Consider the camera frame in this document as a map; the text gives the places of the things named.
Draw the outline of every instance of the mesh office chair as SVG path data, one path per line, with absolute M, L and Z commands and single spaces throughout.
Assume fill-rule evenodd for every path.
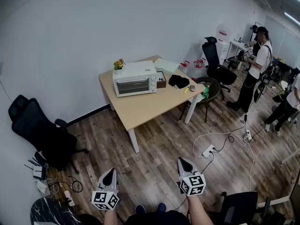
M 22 95 L 13 101 L 8 114 L 13 122 L 12 130 L 42 152 L 47 163 L 58 171 L 70 163 L 79 173 L 71 157 L 74 153 L 89 151 L 75 149 L 77 138 L 68 133 L 64 120 L 57 119 L 55 124 L 51 123 L 35 98 L 28 100 Z
M 224 86 L 224 84 L 233 84 L 237 76 L 229 71 L 229 68 L 220 65 L 216 47 L 217 40 L 214 37 L 206 37 L 205 39 L 207 42 L 202 45 L 202 49 L 208 62 L 207 75 L 208 77 L 216 79 L 220 83 L 220 93 L 222 94 L 222 99 L 224 100 L 225 97 L 222 88 L 230 92 L 230 88 Z

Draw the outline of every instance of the flower pot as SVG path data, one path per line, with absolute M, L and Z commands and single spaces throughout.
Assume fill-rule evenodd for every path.
M 118 70 L 114 70 L 114 73 L 116 74 L 116 75 L 120 75 L 121 73 L 123 72 L 123 69 L 118 69 Z

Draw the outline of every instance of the wooden floor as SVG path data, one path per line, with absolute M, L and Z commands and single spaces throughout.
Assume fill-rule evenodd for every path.
M 160 202 L 165 203 L 168 210 L 179 207 L 185 196 L 180 194 L 176 185 L 177 158 L 181 156 L 196 162 L 201 171 L 210 159 L 196 158 L 193 155 L 194 140 L 202 134 L 225 133 L 243 126 L 242 110 L 235 112 L 226 107 L 226 101 L 237 100 L 243 82 L 242 73 L 235 73 L 238 79 L 230 86 L 231 93 L 225 91 L 225 101 L 219 96 L 210 104 L 207 123 L 204 123 L 205 108 L 196 108 L 188 125 L 184 123 L 184 119 L 178 121 L 181 105 L 135 128 L 140 148 L 138 154 L 135 154 L 117 113 L 111 109 L 72 125 L 69 131 L 78 138 L 78 148 L 90 150 L 87 155 L 74 155 L 79 175 L 74 174 L 71 167 L 67 168 L 67 173 L 80 180 L 84 186 L 81 193 L 72 194 L 77 213 L 89 213 L 103 220 L 104 213 L 94 208 L 90 202 L 91 193 L 96 189 L 100 175 L 112 167 L 117 169 L 119 176 L 119 196 L 122 203 L 118 213 L 124 220 L 134 213 L 138 204 L 143 204 L 147 211 L 154 211 Z M 260 125 L 270 115 L 271 107 L 275 104 L 271 100 L 272 96 L 273 92 L 267 90 L 259 101 L 261 105 L 253 104 L 249 110 L 247 128 L 252 135 L 261 129 Z M 251 191 L 258 192 L 259 202 L 264 202 L 266 197 L 277 199 L 288 195 L 299 169 L 299 155 L 284 165 L 280 163 L 300 144 L 297 127 L 285 123 L 280 138 L 271 131 L 266 133 L 263 129 L 250 142 L 255 157 L 251 172 Z M 244 129 L 236 131 L 239 137 L 244 133 Z M 220 149 L 225 138 L 226 135 L 203 136 L 196 142 L 195 152 L 200 156 L 210 144 Z M 207 186 L 199 197 L 205 209 L 219 211 L 222 204 L 220 194 L 223 191 L 227 191 L 229 195 L 249 191 L 251 165 L 252 154 L 246 143 L 238 138 L 233 143 L 226 142 L 224 149 L 215 154 L 213 162 L 203 173 Z M 288 202 L 274 208 L 284 213 L 287 219 L 293 217 Z M 178 211 L 185 213 L 187 209 L 185 202 Z

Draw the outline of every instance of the power strip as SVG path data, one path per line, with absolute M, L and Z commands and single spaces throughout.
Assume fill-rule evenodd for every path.
M 213 152 L 215 150 L 215 147 L 214 145 L 210 145 L 203 153 L 202 153 L 202 156 L 204 158 L 208 158 L 210 156 L 210 152 Z
M 250 133 L 249 129 L 247 129 L 246 132 L 247 132 L 247 139 L 248 139 L 248 142 L 249 142 L 249 141 L 252 140 L 252 136 L 251 136 L 251 133 Z
M 74 207 L 74 206 L 75 206 L 75 203 L 74 203 L 74 201 L 73 201 L 73 199 L 72 199 L 72 197 L 71 197 L 70 191 L 65 191 L 65 196 L 66 196 L 68 205 L 69 205 L 70 207 Z

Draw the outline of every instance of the oven window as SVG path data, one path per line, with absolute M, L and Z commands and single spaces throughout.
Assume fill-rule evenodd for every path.
M 117 82 L 119 94 L 149 91 L 149 78 L 142 81 Z

